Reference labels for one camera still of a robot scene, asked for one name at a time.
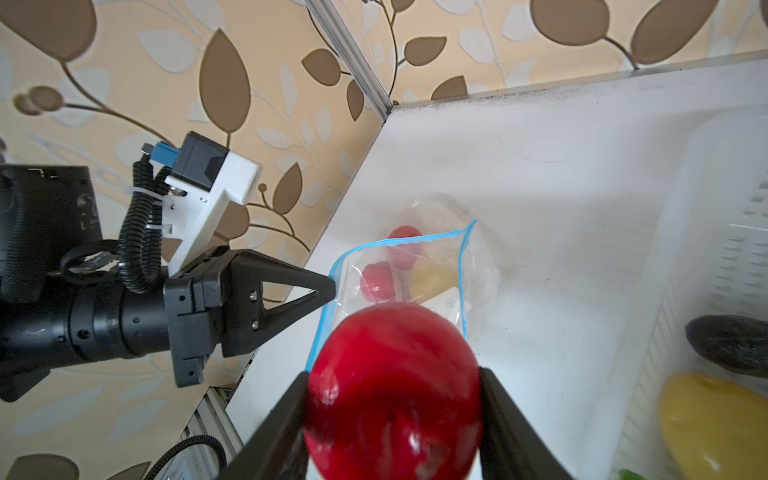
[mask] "floral wallpaper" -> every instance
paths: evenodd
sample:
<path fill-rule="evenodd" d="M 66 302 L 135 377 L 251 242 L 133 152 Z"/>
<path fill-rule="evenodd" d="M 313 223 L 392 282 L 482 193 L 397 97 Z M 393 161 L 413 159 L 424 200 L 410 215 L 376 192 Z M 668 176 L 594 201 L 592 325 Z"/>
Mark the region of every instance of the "floral wallpaper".
<path fill-rule="evenodd" d="M 396 104 L 768 48 L 768 0 L 331 0 Z"/>
<path fill-rule="evenodd" d="M 290 0 L 10 1 L 0 23 L 0 161 L 88 165 L 106 237 L 141 145 L 194 130 L 264 165 L 213 243 L 303 264 L 381 128 L 343 62 L 331 53 L 328 71 L 313 53 L 328 47 Z M 245 361 L 217 350 L 186 389 L 169 353 L 56 369 L 0 404 L 0 478 L 140 478 Z"/>

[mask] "dark avocado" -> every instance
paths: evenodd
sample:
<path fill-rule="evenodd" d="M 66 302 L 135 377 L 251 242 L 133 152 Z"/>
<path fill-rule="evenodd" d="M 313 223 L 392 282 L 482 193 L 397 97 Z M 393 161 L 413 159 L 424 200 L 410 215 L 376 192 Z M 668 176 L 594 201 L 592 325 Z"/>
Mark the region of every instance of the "dark avocado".
<path fill-rule="evenodd" d="M 706 315 L 685 326 L 696 353 L 741 375 L 768 378 L 768 322 L 738 315 Z"/>

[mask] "blue connector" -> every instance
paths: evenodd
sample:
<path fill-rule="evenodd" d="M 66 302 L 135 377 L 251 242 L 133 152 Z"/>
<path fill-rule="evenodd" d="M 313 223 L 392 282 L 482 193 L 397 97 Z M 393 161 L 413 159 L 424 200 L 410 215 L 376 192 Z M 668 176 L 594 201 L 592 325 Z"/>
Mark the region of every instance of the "blue connector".
<path fill-rule="evenodd" d="M 173 167 L 176 164 L 176 158 L 179 156 L 179 149 L 173 148 L 164 141 L 158 141 L 152 150 L 150 160 L 156 161 L 167 167 Z"/>

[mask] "white label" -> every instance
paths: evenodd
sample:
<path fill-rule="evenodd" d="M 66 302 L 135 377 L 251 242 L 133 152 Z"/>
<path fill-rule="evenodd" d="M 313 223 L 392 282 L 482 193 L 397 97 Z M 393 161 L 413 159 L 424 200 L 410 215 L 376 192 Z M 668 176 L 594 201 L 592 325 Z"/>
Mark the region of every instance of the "white label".
<path fill-rule="evenodd" d="M 461 322 L 462 305 L 458 296 L 458 288 L 455 286 L 452 286 L 438 296 L 422 303 L 422 306 L 437 313 L 450 323 L 453 323 L 456 327 L 458 327 Z M 472 306 L 469 305 L 469 303 L 464 302 L 464 313 L 467 313 L 471 308 Z"/>

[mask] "plastic zip bag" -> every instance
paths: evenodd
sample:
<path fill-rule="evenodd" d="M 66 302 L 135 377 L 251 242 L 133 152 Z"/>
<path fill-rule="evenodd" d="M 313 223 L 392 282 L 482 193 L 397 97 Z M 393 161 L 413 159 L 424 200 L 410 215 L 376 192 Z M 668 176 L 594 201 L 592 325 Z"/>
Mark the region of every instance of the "plastic zip bag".
<path fill-rule="evenodd" d="M 336 298 L 321 310 L 307 370 L 342 320 L 376 303 L 419 303 L 466 338 L 467 322 L 477 321 L 481 307 L 495 297 L 498 269 L 477 220 L 465 211 L 417 201 L 382 233 L 387 236 L 396 238 L 353 248 L 333 264 L 329 276 L 336 281 Z"/>

